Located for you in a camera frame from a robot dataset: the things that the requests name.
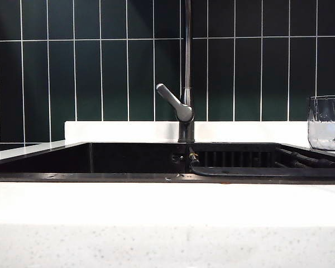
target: black sink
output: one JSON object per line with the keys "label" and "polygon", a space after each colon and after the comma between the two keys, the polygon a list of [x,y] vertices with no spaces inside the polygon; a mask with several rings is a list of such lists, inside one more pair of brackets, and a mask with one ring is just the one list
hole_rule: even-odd
{"label": "black sink", "polygon": [[147,181],[137,174],[154,174],[151,181],[335,182],[335,154],[279,143],[79,143],[0,160],[0,181],[34,174],[51,181],[42,175],[48,173],[77,181]]}

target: white grout line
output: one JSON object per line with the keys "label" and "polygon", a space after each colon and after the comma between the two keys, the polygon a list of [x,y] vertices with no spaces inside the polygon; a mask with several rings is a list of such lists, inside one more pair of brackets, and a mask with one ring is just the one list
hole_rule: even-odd
{"label": "white grout line", "polygon": [[183,88],[183,81],[182,81],[182,73],[181,73],[181,71],[182,71],[182,64],[183,64],[183,61],[182,61],[182,51],[181,51],[181,0],[179,1],[179,3],[180,3],[180,16],[179,16],[179,18],[180,18],[180,21],[179,21],[179,39],[180,39],[180,41],[179,41],[179,47],[180,47],[180,94],[179,94],[179,97],[181,96],[181,90],[182,90],[182,88]]}
{"label": "white grout line", "polygon": [[126,12],[126,41],[127,41],[127,111],[128,111],[128,122],[129,122],[130,114],[129,114],[128,0],[125,0],[125,12]]}
{"label": "white grout line", "polygon": [[233,10],[233,121],[236,120],[236,0]]}
{"label": "white grout line", "polygon": [[209,5],[209,1],[207,0],[207,58],[206,58],[206,121],[208,122],[208,61],[209,61],[209,57],[208,57],[208,5]]}
{"label": "white grout line", "polygon": [[102,9],[101,0],[99,0],[99,58],[100,58],[100,110],[102,121],[104,121],[103,113],[103,66],[102,66]]}
{"label": "white grout line", "polygon": [[260,93],[260,107],[259,115],[260,121],[262,121],[262,105],[263,105],[263,0],[261,1],[261,93]]}
{"label": "white grout line", "polygon": [[25,133],[25,87],[23,82],[23,38],[22,38],[22,0],[20,0],[20,35],[21,35],[21,83],[22,83],[22,124],[23,124],[23,143],[26,143]]}
{"label": "white grout line", "polygon": [[75,33],[75,23],[74,23],[74,0],[72,0],[73,9],[73,69],[74,69],[74,117],[77,121],[77,81],[76,81],[76,33]]}
{"label": "white grout line", "polygon": [[317,96],[318,92],[318,0],[316,6],[316,20],[315,20],[315,96]]}
{"label": "white grout line", "polygon": [[[47,39],[49,36],[49,0],[46,0],[46,25],[47,25]],[[52,126],[51,126],[51,82],[50,82],[50,48],[49,42],[47,41],[47,86],[49,90],[49,131],[50,131],[50,142],[52,142]]]}
{"label": "white grout line", "polygon": [[290,2],[289,0],[289,6],[288,6],[288,101],[287,101],[287,108],[286,108],[286,114],[287,114],[287,120],[290,120]]}
{"label": "white grout line", "polygon": [[156,121],[156,95],[155,95],[155,0],[152,0],[152,70],[153,70],[153,86],[152,86],[152,96],[153,96],[153,106],[154,106],[154,121]]}
{"label": "white grout line", "polygon": [[[25,142],[25,144],[37,144],[37,143],[47,143],[47,141],[44,141],[44,142]],[[0,144],[23,144],[23,142],[0,142]]]}
{"label": "white grout line", "polygon": [[[294,35],[294,36],[263,36],[263,38],[315,38],[316,35]],[[335,35],[318,35],[318,38],[335,37]],[[208,37],[209,39],[258,39],[262,36],[223,36],[223,37]],[[193,40],[204,40],[207,37],[194,37]],[[57,41],[144,41],[144,40],[183,40],[182,37],[178,38],[115,38],[115,39],[37,39],[37,40],[23,40],[23,42],[57,42]],[[21,42],[21,40],[0,40],[1,42]]]}

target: faucet base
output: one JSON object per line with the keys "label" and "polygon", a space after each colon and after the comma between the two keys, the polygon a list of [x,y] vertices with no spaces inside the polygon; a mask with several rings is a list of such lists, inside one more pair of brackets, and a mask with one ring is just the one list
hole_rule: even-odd
{"label": "faucet base", "polygon": [[179,139],[178,142],[194,143],[195,139],[193,139],[193,140],[181,140],[181,139]]}

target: faucet handle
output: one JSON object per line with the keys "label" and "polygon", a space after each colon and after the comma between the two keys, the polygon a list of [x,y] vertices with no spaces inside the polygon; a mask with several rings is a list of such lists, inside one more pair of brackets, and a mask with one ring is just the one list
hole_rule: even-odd
{"label": "faucet handle", "polygon": [[189,122],[194,118],[192,108],[186,104],[182,104],[164,84],[158,84],[156,86],[156,91],[175,108],[176,117],[179,121]]}

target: faucet spout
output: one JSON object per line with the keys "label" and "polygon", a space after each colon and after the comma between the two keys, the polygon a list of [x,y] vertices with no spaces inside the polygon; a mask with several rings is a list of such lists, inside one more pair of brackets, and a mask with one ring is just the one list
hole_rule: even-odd
{"label": "faucet spout", "polygon": [[195,142],[194,101],[192,96],[191,56],[192,56],[192,7],[191,0],[185,0],[185,86],[178,100],[163,84],[156,91],[176,110],[179,122],[179,142]]}
{"label": "faucet spout", "polygon": [[158,84],[156,91],[174,107],[176,117],[180,122],[190,122],[194,118],[192,107],[182,104],[164,84]]}

